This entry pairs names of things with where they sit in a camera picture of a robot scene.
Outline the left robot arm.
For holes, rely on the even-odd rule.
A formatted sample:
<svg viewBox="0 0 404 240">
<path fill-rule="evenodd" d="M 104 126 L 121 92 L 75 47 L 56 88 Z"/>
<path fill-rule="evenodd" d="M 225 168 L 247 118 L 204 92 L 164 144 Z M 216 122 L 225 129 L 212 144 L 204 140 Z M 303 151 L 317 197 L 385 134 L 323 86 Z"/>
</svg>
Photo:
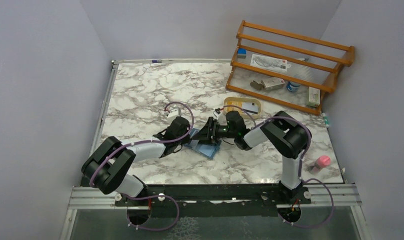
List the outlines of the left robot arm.
<svg viewBox="0 0 404 240">
<path fill-rule="evenodd" d="M 105 139 L 81 168 L 90 180 L 90 186 L 104 194 L 118 192 L 127 195 L 134 205 L 146 201 L 145 184 L 135 175 L 128 174 L 133 162 L 159 159 L 176 152 L 176 148 L 190 141 L 190 123 L 181 116 L 175 117 L 163 131 L 149 140 L 123 144 L 115 136 Z"/>
</svg>

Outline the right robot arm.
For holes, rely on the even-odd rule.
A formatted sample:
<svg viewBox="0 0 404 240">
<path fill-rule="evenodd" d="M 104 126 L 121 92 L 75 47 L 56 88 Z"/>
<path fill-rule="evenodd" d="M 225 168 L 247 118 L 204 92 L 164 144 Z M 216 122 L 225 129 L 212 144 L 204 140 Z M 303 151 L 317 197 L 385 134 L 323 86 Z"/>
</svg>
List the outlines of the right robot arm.
<svg viewBox="0 0 404 240">
<path fill-rule="evenodd" d="M 225 118 L 226 125 L 220 125 L 218 120 L 210 117 L 192 139 L 206 145 L 215 145 L 220 139 L 234 139 L 234 143 L 243 151 L 271 142 L 283 159 L 279 199 L 286 204 L 297 199 L 297 189 L 302 187 L 301 163 L 311 143 L 310 130 L 284 111 L 279 111 L 252 129 L 246 127 L 243 117 L 235 110 L 228 112 Z"/>
</svg>

